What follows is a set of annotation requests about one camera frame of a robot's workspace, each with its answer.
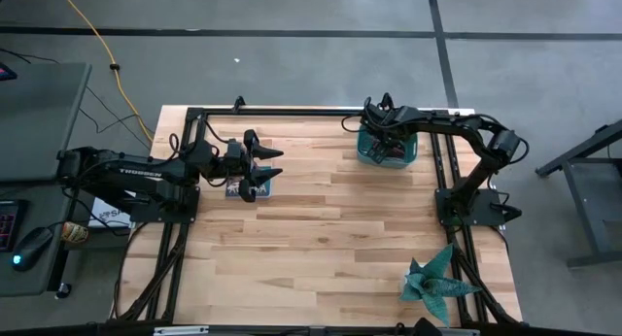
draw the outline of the wooden table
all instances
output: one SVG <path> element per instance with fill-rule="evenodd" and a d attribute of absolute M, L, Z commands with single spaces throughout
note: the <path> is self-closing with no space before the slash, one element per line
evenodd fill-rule
<path fill-rule="evenodd" d="M 162 107 L 152 156 L 171 153 L 168 136 L 181 136 L 186 108 Z M 225 199 L 223 187 L 201 181 L 176 323 L 394 326 L 426 317 L 440 324 L 422 302 L 397 299 L 411 257 L 425 263 L 447 245 L 434 209 L 430 135 L 420 134 L 412 165 L 384 169 L 357 161 L 356 134 L 345 132 L 340 120 L 210 118 L 224 138 L 241 140 L 246 129 L 255 128 L 263 145 L 285 153 L 263 164 L 284 171 L 273 181 L 272 196 L 252 204 Z M 478 157 L 462 138 L 455 143 L 467 175 Z M 451 186 L 448 171 L 446 179 Z M 132 244 L 122 274 L 122 310 L 154 273 L 161 231 L 161 224 L 150 224 Z M 487 227 L 472 231 L 483 281 L 508 313 L 521 319 L 503 241 Z M 158 313 L 167 287 L 165 282 Z M 456 299 L 446 301 L 451 324 L 459 325 Z M 467 302 L 475 317 L 472 296 Z"/>

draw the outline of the keyboard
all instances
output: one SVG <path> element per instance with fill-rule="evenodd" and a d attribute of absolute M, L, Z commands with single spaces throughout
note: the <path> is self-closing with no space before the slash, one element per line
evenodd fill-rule
<path fill-rule="evenodd" d="M 0 200 L 0 252 L 13 250 L 27 206 L 25 200 Z"/>

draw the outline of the succulent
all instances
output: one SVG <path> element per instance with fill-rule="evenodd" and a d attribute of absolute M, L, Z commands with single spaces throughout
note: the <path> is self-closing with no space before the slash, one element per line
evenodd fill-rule
<path fill-rule="evenodd" d="M 445 270 L 451 262 L 453 246 L 448 245 L 424 267 L 412 259 L 409 274 L 406 276 L 401 301 L 423 300 L 430 313 L 449 326 L 447 305 L 443 297 L 458 297 L 477 292 L 479 287 L 470 286 L 462 281 L 445 278 Z"/>

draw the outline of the yellow cable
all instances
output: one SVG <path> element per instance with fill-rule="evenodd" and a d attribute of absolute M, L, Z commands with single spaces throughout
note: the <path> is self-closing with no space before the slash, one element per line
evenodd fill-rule
<path fill-rule="evenodd" d="M 117 64 L 117 61 L 115 60 L 115 57 L 113 56 L 112 51 L 110 50 L 110 48 L 108 47 L 108 45 L 106 45 L 106 42 L 104 41 L 104 39 L 101 37 L 101 35 L 99 35 L 99 33 L 97 32 L 97 29 L 95 29 L 95 27 L 93 26 L 93 24 L 90 23 L 90 21 L 88 20 L 88 18 L 82 13 L 80 12 L 80 10 L 78 9 L 78 7 L 76 7 L 76 5 L 71 1 L 71 0 L 67 0 L 67 3 L 69 3 L 69 6 L 71 6 L 71 8 L 74 9 L 74 11 L 76 11 L 76 13 L 82 17 L 82 19 L 85 20 L 86 24 L 88 24 L 88 26 L 90 27 L 90 29 L 93 31 L 93 33 L 95 34 L 95 36 L 97 36 L 97 39 L 99 39 L 99 41 L 101 42 L 101 44 L 104 46 L 104 49 L 106 49 L 106 52 L 108 53 L 108 56 L 110 57 L 110 61 L 112 62 L 112 64 Z M 129 106 L 129 108 L 132 110 L 132 112 L 134 112 L 134 114 L 136 115 L 136 118 L 138 118 L 138 123 L 140 124 L 141 129 L 143 130 L 143 133 L 145 134 L 145 136 L 149 139 L 150 142 L 154 141 L 154 138 L 152 137 L 151 133 L 149 133 L 149 130 L 147 129 L 147 126 L 145 126 L 145 122 L 143 121 L 143 119 L 140 117 L 140 114 L 138 114 L 138 111 L 136 110 L 136 108 L 134 107 L 134 105 L 132 104 L 132 102 L 129 100 L 129 98 L 127 98 L 127 95 L 125 94 L 125 92 L 123 91 L 123 87 L 121 86 L 121 76 L 119 75 L 119 71 L 113 69 L 113 72 L 115 73 L 115 78 L 117 78 L 117 88 L 119 89 L 119 92 L 121 93 L 121 96 L 123 96 L 123 99 L 125 100 L 125 103 L 127 103 L 127 105 Z"/>

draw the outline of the teal container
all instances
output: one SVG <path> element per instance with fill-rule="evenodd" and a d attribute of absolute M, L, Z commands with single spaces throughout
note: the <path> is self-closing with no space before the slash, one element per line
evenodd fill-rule
<path fill-rule="evenodd" d="M 360 162 L 368 165 L 400 169 L 410 165 L 410 163 L 417 158 L 417 134 L 413 134 L 407 142 L 402 143 L 404 146 L 404 159 L 385 157 L 380 163 L 376 163 L 370 157 L 366 156 L 366 151 L 369 151 L 373 141 L 374 137 L 361 127 L 357 141 L 357 155 L 359 156 Z"/>

